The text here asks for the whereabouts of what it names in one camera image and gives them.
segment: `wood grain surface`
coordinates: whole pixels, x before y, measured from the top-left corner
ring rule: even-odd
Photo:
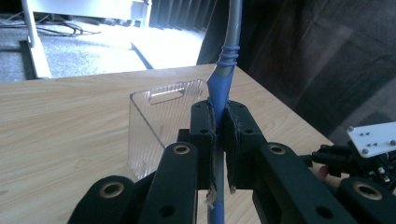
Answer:
[[[97,180],[131,177],[129,94],[206,80],[213,68],[0,84],[0,223],[66,223]],[[230,99],[248,107],[268,141],[288,145],[297,154],[330,144],[240,69],[235,70]],[[205,194],[199,193],[198,223],[206,223]],[[227,193],[225,200],[226,223],[260,223],[251,191]]]

